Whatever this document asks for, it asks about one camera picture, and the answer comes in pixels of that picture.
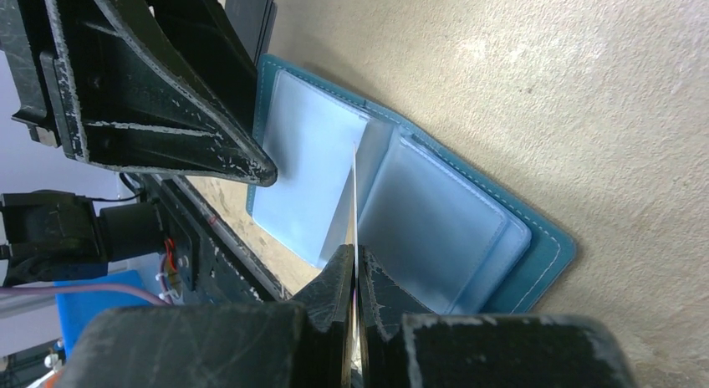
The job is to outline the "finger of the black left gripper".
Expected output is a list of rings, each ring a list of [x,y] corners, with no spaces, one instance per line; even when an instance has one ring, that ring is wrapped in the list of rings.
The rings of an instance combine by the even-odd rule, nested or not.
[[[218,0],[146,0],[172,46],[215,94],[233,123],[252,134],[256,65]]]

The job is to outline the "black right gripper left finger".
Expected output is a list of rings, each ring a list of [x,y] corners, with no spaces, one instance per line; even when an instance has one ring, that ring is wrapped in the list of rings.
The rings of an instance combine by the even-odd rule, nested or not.
[[[108,309],[59,387],[348,387],[355,249],[288,301]]]

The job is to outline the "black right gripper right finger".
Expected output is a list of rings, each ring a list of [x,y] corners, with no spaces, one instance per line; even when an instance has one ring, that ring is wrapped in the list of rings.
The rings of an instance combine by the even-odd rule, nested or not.
[[[574,314],[439,315],[359,248],[367,387],[634,387],[617,339]]]

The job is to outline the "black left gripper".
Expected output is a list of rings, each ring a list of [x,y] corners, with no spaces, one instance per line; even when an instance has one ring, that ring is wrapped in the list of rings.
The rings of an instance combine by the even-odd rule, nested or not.
[[[47,88],[41,54],[54,49]],[[60,146],[55,115],[66,151],[83,163],[277,180],[273,160],[233,123],[146,0],[1,0],[1,50],[19,98],[12,119],[38,143]]]

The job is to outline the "orange credit card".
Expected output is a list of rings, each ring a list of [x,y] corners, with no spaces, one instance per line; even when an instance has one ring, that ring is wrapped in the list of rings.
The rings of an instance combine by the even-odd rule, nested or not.
[[[361,367],[360,353],[360,322],[358,309],[358,286],[359,286],[359,237],[358,237],[358,174],[357,174],[357,145],[353,145],[353,161],[352,161],[352,211],[351,211],[351,237],[354,247],[354,292],[353,292],[353,346],[352,346],[352,366],[356,371]]]

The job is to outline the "blue leather card holder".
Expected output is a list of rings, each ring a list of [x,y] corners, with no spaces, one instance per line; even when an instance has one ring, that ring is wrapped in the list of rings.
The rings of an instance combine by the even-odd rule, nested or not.
[[[278,168],[247,212],[323,268],[349,231],[438,314],[529,311],[576,255],[541,213],[404,116],[271,54],[258,68],[254,137]]]

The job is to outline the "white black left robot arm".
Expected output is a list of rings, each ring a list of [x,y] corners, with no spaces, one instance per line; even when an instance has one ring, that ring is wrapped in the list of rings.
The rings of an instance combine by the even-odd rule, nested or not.
[[[252,134],[256,65],[218,0],[1,0],[1,49],[20,102],[13,119],[70,160],[277,180]],[[2,194],[3,285],[95,278],[110,262],[195,247],[145,191],[94,204],[65,191]]]

